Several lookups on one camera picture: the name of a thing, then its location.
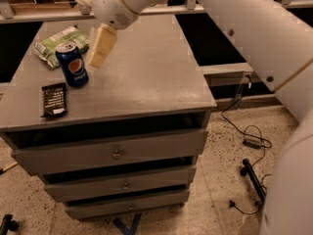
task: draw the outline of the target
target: drawer front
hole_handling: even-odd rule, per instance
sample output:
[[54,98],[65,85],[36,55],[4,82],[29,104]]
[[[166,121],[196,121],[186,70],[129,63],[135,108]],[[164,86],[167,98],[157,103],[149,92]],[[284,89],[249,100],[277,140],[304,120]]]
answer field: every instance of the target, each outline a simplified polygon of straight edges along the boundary
[[75,145],[37,147],[12,152],[13,158],[30,174],[43,175],[111,165],[125,165],[168,158],[199,155],[207,132],[129,139],[116,142],[84,141]]
[[60,184],[48,184],[46,192],[56,202],[95,198],[115,194],[127,194],[172,185],[188,185],[194,180],[196,166],[156,169],[88,180],[76,180]]
[[170,206],[187,202],[189,190],[159,193],[141,198],[129,198],[118,202],[95,203],[83,207],[67,207],[67,214],[74,219],[109,215],[122,212]]

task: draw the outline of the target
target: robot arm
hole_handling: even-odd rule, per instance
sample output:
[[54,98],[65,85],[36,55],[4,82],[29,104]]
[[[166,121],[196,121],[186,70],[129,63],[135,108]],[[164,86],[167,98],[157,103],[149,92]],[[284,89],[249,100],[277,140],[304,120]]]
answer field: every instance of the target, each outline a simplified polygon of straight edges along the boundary
[[[117,29],[163,0],[94,0],[96,17]],[[312,27],[272,0],[198,0],[253,67],[301,122],[282,152],[263,211],[261,234],[312,234],[313,34]]]

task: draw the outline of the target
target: pepsi can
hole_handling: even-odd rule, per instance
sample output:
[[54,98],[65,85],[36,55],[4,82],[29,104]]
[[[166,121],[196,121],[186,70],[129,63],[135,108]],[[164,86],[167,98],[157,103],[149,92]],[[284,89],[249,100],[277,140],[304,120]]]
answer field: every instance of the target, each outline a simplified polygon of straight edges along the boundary
[[84,61],[74,43],[60,44],[56,48],[56,57],[69,86],[81,87],[88,82]]

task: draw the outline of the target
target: gray drawer unit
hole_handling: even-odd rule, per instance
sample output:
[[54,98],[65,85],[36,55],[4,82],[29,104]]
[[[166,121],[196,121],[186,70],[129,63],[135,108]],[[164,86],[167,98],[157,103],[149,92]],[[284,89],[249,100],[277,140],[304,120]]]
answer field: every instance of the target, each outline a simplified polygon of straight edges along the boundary
[[68,202],[171,185],[189,185],[194,180],[195,173],[195,165],[170,167],[47,184],[45,190],[56,202]]
[[0,101],[0,136],[13,158],[72,218],[185,203],[216,106],[172,16],[121,30],[88,83],[67,87],[67,114],[44,118],[42,87],[65,82],[33,44],[94,20],[44,23]]
[[174,190],[148,194],[145,196],[131,197],[117,201],[102,201],[80,207],[66,207],[67,214],[74,219],[83,219],[91,216],[108,215],[120,212],[134,212],[157,207],[183,204],[187,202],[189,190]]
[[89,140],[75,144],[50,145],[12,152],[14,159],[30,174],[43,175],[94,167],[135,164],[202,153],[207,132],[106,142]]

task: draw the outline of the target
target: snack package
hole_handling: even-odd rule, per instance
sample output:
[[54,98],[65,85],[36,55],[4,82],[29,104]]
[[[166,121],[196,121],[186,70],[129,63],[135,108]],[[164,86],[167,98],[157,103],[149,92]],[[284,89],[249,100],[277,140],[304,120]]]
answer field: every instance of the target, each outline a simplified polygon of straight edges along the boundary
[[39,58],[46,61],[50,67],[55,69],[59,66],[55,55],[56,48],[64,42],[73,42],[79,48],[81,54],[85,53],[89,48],[89,36],[76,26],[68,27],[42,42],[35,43],[33,47]]

